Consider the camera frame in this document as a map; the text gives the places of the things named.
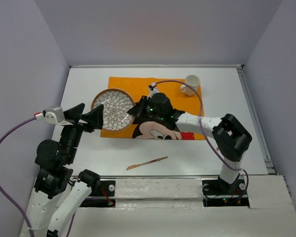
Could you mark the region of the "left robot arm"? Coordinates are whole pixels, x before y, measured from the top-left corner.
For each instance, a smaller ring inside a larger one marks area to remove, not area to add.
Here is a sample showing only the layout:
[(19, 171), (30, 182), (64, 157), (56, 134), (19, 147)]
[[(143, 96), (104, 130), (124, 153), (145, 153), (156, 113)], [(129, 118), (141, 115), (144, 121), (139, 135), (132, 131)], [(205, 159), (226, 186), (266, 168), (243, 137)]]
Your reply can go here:
[(37, 147), (35, 163), (39, 172), (27, 210), (27, 226), (20, 232), (22, 237), (61, 236), (82, 202), (99, 190), (100, 175), (86, 169), (79, 173), (68, 196), (56, 207), (72, 176), (73, 170), (67, 166), (74, 161), (82, 134), (103, 127), (104, 106), (98, 105), (86, 114), (83, 113), (84, 107), (83, 103), (66, 111), (61, 107), (50, 107), (35, 114), (36, 120), (60, 125), (63, 129), (59, 141), (47, 139)]

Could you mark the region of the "copper butter knife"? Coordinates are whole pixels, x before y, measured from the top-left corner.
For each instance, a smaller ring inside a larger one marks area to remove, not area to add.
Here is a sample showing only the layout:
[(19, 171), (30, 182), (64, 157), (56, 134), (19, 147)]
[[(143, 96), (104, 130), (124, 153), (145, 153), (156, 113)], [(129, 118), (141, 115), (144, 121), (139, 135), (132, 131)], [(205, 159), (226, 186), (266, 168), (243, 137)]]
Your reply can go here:
[(158, 161), (161, 161), (161, 160), (164, 160), (164, 159), (167, 159), (167, 158), (168, 157), (161, 157), (161, 158), (153, 159), (153, 160), (150, 160), (150, 161), (147, 161), (147, 162), (144, 162), (144, 163), (134, 164), (134, 165), (131, 165), (131, 166), (127, 167), (126, 170), (131, 170), (131, 169), (134, 169), (134, 168), (137, 168), (137, 167), (140, 167), (140, 166), (143, 166), (143, 165), (147, 165), (147, 164), (150, 164), (150, 163), (158, 162)]

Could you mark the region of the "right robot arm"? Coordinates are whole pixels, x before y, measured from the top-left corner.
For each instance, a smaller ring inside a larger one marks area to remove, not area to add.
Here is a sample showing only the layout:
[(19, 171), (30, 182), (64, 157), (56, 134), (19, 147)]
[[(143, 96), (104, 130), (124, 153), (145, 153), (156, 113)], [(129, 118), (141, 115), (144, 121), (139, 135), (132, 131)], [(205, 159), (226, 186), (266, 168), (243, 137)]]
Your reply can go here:
[(197, 133), (206, 140), (214, 139), (217, 144), (214, 152), (223, 162), (217, 188), (224, 194), (235, 188), (241, 172), (242, 158), (249, 148), (252, 136), (234, 115), (226, 114), (222, 118), (192, 115), (173, 108), (164, 93), (156, 93), (151, 97), (142, 96), (127, 113), (139, 122), (153, 121), (172, 131)]

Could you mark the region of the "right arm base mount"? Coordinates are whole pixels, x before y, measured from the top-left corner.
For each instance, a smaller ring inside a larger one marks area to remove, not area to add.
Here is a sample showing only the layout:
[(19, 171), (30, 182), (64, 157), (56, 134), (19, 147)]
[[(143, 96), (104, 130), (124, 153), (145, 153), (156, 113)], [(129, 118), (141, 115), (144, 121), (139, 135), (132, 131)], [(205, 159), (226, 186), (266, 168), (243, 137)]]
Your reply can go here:
[(218, 180), (203, 180), (202, 193), (204, 207), (250, 206), (243, 179), (237, 180), (231, 190), (224, 191), (220, 188)]

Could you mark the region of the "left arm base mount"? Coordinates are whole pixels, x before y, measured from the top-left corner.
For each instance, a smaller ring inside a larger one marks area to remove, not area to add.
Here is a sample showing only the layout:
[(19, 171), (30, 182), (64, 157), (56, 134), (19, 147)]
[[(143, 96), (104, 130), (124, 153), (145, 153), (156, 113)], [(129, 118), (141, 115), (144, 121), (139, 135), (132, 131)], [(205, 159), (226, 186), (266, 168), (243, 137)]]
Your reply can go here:
[(100, 187), (81, 203), (80, 207), (111, 208), (115, 207), (115, 180), (102, 180)]

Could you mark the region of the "yellow Mickey Mouse placemat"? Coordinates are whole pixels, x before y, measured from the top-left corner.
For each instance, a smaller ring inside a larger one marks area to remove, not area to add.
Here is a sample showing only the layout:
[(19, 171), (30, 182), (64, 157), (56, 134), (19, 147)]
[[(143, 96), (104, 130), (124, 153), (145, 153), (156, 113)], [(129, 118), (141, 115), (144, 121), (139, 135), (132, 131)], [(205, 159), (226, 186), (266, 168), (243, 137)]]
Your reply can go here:
[[(127, 92), (135, 102), (149, 94), (148, 86), (153, 82), (161, 81), (156, 78), (119, 78), (110, 77), (108, 88), (118, 88)], [(181, 84), (177, 82), (161, 83), (158, 90), (170, 99), (175, 109), (198, 115), (200, 110), (199, 99), (196, 95), (187, 96), (181, 91)], [(192, 132), (171, 131), (156, 122), (133, 122), (128, 128), (113, 132), (102, 130), (104, 138), (136, 138), (136, 139), (161, 139), (161, 140), (203, 140), (204, 136)]]

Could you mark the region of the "white ceramic mug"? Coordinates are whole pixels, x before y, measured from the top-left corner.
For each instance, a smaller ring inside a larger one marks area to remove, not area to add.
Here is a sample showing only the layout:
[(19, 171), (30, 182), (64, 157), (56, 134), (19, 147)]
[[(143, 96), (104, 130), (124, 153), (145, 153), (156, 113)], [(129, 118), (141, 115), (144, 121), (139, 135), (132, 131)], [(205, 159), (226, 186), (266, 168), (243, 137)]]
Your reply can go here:
[(180, 90), (186, 96), (193, 96), (200, 85), (200, 79), (196, 75), (188, 75), (185, 83), (181, 85)]

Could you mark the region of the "floral patterned ceramic plate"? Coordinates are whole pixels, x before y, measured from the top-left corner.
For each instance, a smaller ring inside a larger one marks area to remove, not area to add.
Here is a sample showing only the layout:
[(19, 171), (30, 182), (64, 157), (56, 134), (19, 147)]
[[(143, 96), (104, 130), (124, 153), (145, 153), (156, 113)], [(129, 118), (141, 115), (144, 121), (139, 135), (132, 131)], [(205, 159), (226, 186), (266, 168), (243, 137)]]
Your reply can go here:
[(93, 99), (91, 109), (103, 105), (102, 130), (118, 132), (128, 128), (134, 121), (128, 111), (135, 106), (132, 97), (118, 88), (108, 88), (101, 91)]

